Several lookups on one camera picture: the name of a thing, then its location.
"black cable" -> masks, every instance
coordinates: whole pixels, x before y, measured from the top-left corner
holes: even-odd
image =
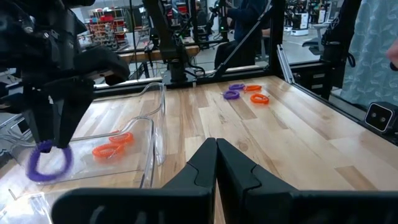
[[[348,53],[347,60],[348,60],[349,65],[351,66],[351,68],[354,68],[356,65],[354,55],[352,55],[351,53]]]
[[[193,77],[195,77],[195,78],[198,78],[197,75],[195,75],[194,73],[192,73],[192,72],[190,72],[190,71],[185,70],[184,72],[190,74],[191,76],[193,76]]]
[[[391,70],[398,72],[398,68],[392,62],[390,63],[390,68]]]
[[[189,67],[191,67],[191,68],[197,68],[197,69],[201,70],[201,71],[203,72],[203,75],[206,74],[206,71],[205,71],[205,69],[204,69],[203,67],[194,66],[194,65],[191,64],[190,61],[188,61],[188,65],[189,65]]]
[[[136,19],[134,18],[134,13],[132,11],[132,2],[129,0],[130,3],[130,14],[131,14],[131,23],[133,24],[132,28],[132,41],[134,42],[134,58],[136,61],[136,71],[138,71],[138,64],[137,64],[137,44],[136,44]]]
[[[214,37],[213,37],[213,40],[220,40],[221,38],[221,33],[218,33],[217,35],[215,35]]]

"person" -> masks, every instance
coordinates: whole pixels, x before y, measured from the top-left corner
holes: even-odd
[[[398,40],[396,40],[387,51],[387,57],[391,61],[391,68],[398,70]]]
[[[197,9],[198,26],[205,26],[207,23],[207,18],[206,18],[206,13],[201,8],[200,1],[197,1],[196,9]]]
[[[261,15],[262,9],[265,8],[265,4],[264,0],[242,0],[239,8],[226,8],[226,15],[235,21],[234,41],[221,44],[217,48],[215,68],[218,68],[231,55],[240,41],[249,33]],[[226,66],[231,68],[254,65],[256,49],[261,41],[261,35],[261,30],[257,30],[253,37],[244,43],[239,52],[233,55]]]

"transparent container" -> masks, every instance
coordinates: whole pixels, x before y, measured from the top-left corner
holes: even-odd
[[[19,123],[23,120],[17,116],[11,121]],[[13,133],[16,124],[8,130]],[[63,177],[51,182],[36,182],[36,184],[51,185],[42,187],[41,191],[51,189],[73,189],[77,187],[151,187],[152,169],[157,165],[155,158],[154,122],[146,116],[139,116],[117,133],[99,134],[90,137],[73,138],[70,147],[73,154],[71,169]],[[123,144],[124,149],[119,153],[110,150],[105,157],[94,156],[93,151],[99,146],[112,143],[110,138],[120,137],[131,133],[131,142]],[[35,143],[30,131],[22,134],[21,138],[10,134],[0,134],[0,144],[8,144],[10,155],[25,170]],[[60,170],[65,163],[61,149],[52,148],[49,153],[41,153],[37,170],[43,174]]]
[[[81,119],[73,137],[121,130],[129,120],[138,116],[147,116],[154,121],[156,158],[158,164],[162,164],[167,139],[167,132],[164,131],[165,87],[162,83],[150,83],[140,93],[95,100]]]
[[[74,163],[67,175],[52,182],[26,181],[13,175],[10,179],[23,183],[23,186],[16,187],[14,184],[9,190],[17,192],[16,197],[21,197],[78,187],[155,186],[158,177],[154,176],[157,175],[153,172],[154,167],[163,163],[165,157],[164,91],[163,84],[151,83],[138,94],[94,101],[70,142]],[[0,124],[0,146],[26,170],[35,142],[23,121],[23,116],[17,115]],[[93,156],[94,148],[110,143],[111,137],[126,133],[133,135],[134,142],[125,146],[123,154],[112,154],[106,159]],[[62,151],[53,148],[48,154],[40,154],[37,170],[43,174],[54,173],[63,166],[64,160]]]

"workbench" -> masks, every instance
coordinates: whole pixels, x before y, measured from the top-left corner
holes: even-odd
[[[183,42],[184,43],[194,43],[194,41],[191,37],[184,38]],[[145,45],[142,42],[137,43],[138,49],[143,49],[144,47],[145,47]],[[199,46],[189,46],[189,47],[185,47],[185,49],[187,50],[187,54],[189,57],[195,57],[196,55],[199,54],[199,51],[200,51]],[[134,50],[134,46],[131,45],[130,47],[123,49],[123,50],[125,50],[125,51]],[[120,53],[119,56],[121,58],[123,58],[127,63],[135,62],[134,59],[136,59],[137,62],[148,62],[149,61],[148,53],[145,53],[145,52],[137,52],[136,58],[134,58],[134,53],[126,53],[126,54]],[[150,53],[150,59],[152,61],[163,60],[160,50],[152,51]]]
[[[224,100],[220,94],[230,84],[262,85],[268,105],[255,105],[251,93]],[[110,113],[119,113],[120,101],[96,106],[95,122],[86,130],[95,132],[111,124]],[[135,110],[145,102],[134,105]],[[398,190],[398,147],[339,114],[278,77],[214,83],[166,92],[167,151],[160,171],[162,186],[174,177],[209,137],[225,138],[254,162],[298,189]],[[135,116],[125,109],[123,119]],[[135,187],[134,172],[100,177],[92,187]],[[44,191],[79,187],[90,180],[33,185],[21,168],[10,162],[0,170],[2,206],[16,197]],[[220,195],[216,199],[216,223],[223,223]]]

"chair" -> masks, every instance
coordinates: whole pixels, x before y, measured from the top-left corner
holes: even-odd
[[[313,28],[317,30],[317,37],[303,43],[302,47],[310,47],[309,50],[314,55],[321,55],[323,53],[323,46],[321,43],[322,35],[321,30],[326,29],[333,19],[337,16],[339,9],[339,1],[332,1],[327,12],[326,22],[322,24],[315,24]]]

